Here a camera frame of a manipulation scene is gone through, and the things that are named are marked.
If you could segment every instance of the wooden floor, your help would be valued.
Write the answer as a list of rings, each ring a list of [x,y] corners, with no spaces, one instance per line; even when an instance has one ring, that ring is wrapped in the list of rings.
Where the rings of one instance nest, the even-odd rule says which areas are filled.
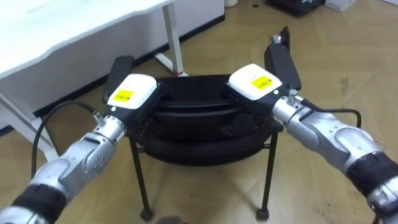
[[[295,19],[255,0],[240,0],[226,21],[182,45],[189,74],[231,73],[249,63],[263,65],[272,34],[283,26],[292,33],[292,55],[300,72],[300,94],[316,104],[352,107],[379,145],[398,159],[398,7],[378,0],[357,0],[345,12],[326,7]],[[136,69],[154,76],[168,73],[154,60]],[[103,108],[99,88],[80,100]],[[348,123],[354,118],[340,117]],[[76,108],[57,114],[48,129],[60,151],[93,128]],[[0,206],[10,204],[29,181],[30,147],[17,132],[0,139]],[[268,152],[211,168],[188,168],[141,155],[151,223],[179,215],[189,224],[257,223]],[[127,139],[105,174],[86,186],[59,223],[143,223],[141,199]],[[280,137],[267,223],[356,224],[373,217],[352,185],[320,156],[291,137]]]

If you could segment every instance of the white desk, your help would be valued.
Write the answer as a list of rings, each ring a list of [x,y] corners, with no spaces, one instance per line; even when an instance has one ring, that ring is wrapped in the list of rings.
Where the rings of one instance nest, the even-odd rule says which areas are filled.
[[[45,59],[59,48],[161,7],[172,61],[163,54],[156,58],[177,76],[187,76],[182,66],[174,1],[0,0],[0,80]],[[41,119],[29,119],[1,90],[0,104],[7,110],[6,121],[32,142]],[[47,131],[41,135],[39,149],[48,161],[58,157]]]

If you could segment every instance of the silver metal arm segment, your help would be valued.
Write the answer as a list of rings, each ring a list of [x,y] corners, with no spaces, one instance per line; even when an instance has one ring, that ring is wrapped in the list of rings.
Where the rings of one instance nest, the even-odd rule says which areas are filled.
[[[46,163],[36,173],[27,189],[45,186],[70,202],[92,178],[99,176],[115,153],[115,145],[124,136],[125,127],[114,116],[73,143],[58,159]],[[52,223],[34,209],[11,205],[0,213],[0,223]]]
[[[73,143],[58,159],[44,164],[23,193],[0,212],[0,224],[53,224],[67,204],[99,176],[126,133],[156,105],[163,90],[147,75],[128,75],[111,95],[97,127]]]
[[[398,165],[366,131],[304,106],[296,90],[255,64],[232,74],[228,85],[238,103],[279,120],[296,140],[347,176],[385,223],[398,223]]]
[[[367,197],[369,206],[384,218],[385,223],[398,223],[398,176],[382,178],[385,172],[390,172],[385,168],[389,167],[391,161],[388,161],[373,138],[362,129],[341,123],[330,113],[320,113],[302,106],[301,100],[296,96],[291,103],[289,97],[283,96],[272,110],[274,118],[282,122],[287,132],[306,148],[319,153],[353,181]],[[368,176],[363,178],[374,183],[356,180],[354,175],[363,176],[367,172]]]

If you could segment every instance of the yellow label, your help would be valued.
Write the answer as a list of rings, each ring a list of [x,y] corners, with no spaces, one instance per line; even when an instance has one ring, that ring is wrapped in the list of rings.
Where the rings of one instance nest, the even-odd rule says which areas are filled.
[[[259,90],[264,90],[270,85],[272,85],[272,80],[265,75],[261,76],[260,78],[257,78],[252,82],[252,84],[257,87]]]
[[[114,96],[114,101],[127,102],[130,100],[131,96],[134,94],[131,90],[119,90],[116,96]]]

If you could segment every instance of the black cable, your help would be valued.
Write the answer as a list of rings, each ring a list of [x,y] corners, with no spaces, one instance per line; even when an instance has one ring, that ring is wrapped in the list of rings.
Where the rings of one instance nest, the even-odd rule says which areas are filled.
[[[357,128],[361,128],[362,125],[362,116],[361,113],[357,110],[354,109],[343,109],[343,108],[339,108],[339,109],[322,109],[319,108],[317,105],[314,105],[313,103],[311,103],[310,101],[304,99],[301,104],[303,106],[307,106],[309,107],[311,110],[317,111],[317,112],[322,112],[322,113],[352,113],[355,114],[356,116],[356,127]]]
[[[36,135],[35,135],[35,139],[33,141],[33,145],[32,145],[32,163],[31,163],[31,173],[30,176],[33,178],[36,174],[36,163],[37,163],[37,145],[39,144],[39,139],[40,139],[40,135],[42,134],[42,131],[45,127],[45,124],[47,124],[47,122],[49,121],[49,119],[61,108],[63,108],[64,106],[67,105],[77,105],[82,107],[83,109],[86,109],[87,111],[89,111],[91,114],[95,114],[96,110],[86,104],[86,103],[82,103],[82,102],[77,102],[77,101],[66,101],[63,103],[60,103],[59,105],[57,105],[54,109],[52,109],[49,114],[47,115],[47,117],[43,120],[43,122],[40,124],[39,128],[37,129]]]

